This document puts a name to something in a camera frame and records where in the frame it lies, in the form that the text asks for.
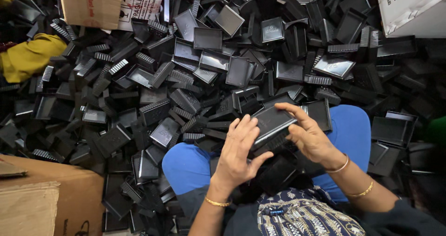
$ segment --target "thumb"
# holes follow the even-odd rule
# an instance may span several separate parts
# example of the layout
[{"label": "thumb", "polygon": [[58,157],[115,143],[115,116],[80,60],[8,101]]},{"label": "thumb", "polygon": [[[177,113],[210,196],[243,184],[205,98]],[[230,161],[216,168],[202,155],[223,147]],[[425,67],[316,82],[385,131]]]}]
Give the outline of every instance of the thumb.
[{"label": "thumb", "polygon": [[274,156],[272,152],[266,152],[261,154],[259,157],[253,159],[251,164],[249,164],[249,176],[254,178],[257,175],[257,171],[263,165],[263,163]]}]

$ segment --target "navy embroidered top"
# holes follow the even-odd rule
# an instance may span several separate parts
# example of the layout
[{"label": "navy embroidered top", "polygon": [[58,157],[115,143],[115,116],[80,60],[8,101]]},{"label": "navy embroidered top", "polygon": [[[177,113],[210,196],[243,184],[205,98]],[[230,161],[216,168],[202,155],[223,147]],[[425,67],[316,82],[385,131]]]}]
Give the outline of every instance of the navy embroidered top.
[{"label": "navy embroidered top", "polygon": [[[318,186],[297,190],[288,188],[273,197],[259,200],[257,223],[263,236],[365,236],[364,229],[350,216],[334,210],[330,195]],[[265,215],[263,210],[287,208],[281,216]]]}]

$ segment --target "cardboard box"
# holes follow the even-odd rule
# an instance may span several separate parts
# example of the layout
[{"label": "cardboard box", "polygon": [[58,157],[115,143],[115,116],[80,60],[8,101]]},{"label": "cardboard box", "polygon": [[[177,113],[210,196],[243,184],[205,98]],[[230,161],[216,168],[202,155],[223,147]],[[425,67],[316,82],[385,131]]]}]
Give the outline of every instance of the cardboard box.
[{"label": "cardboard box", "polygon": [[118,28],[121,0],[61,0],[70,25],[103,29]]},{"label": "cardboard box", "polygon": [[18,175],[26,171],[0,176],[0,236],[102,235],[101,176],[74,165],[6,155],[0,160],[17,167]]},{"label": "cardboard box", "polygon": [[446,37],[446,0],[378,0],[386,37]]},{"label": "cardboard box", "polygon": [[160,11],[162,0],[122,0],[119,14],[118,29],[133,31],[132,18],[155,20],[155,14]]}]

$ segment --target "wrist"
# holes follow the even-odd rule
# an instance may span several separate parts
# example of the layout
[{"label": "wrist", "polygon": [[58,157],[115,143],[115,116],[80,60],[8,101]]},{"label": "wrist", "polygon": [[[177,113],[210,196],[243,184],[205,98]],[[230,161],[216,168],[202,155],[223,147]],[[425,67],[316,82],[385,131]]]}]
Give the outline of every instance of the wrist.
[{"label": "wrist", "polygon": [[234,188],[212,177],[207,191],[207,198],[218,203],[226,203],[233,190]]},{"label": "wrist", "polygon": [[321,161],[320,164],[327,170],[335,171],[340,169],[347,162],[347,156],[341,153],[338,149],[330,153],[330,156]]}]

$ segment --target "woman's left hand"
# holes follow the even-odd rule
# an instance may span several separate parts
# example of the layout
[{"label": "woman's left hand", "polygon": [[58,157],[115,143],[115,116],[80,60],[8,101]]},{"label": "woman's left hand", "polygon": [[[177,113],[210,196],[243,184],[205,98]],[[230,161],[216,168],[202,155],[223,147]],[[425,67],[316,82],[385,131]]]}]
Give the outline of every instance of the woman's left hand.
[{"label": "woman's left hand", "polygon": [[211,185],[218,186],[227,194],[254,178],[265,160],[274,156],[272,152],[266,152],[253,159],[250,164],[247,163],[249,149],[260,132],[257,121],[256,118],[251,119],[249,115],[245,115],[241,121],[236,119],[229,126],[217,169],[210,179]]}]

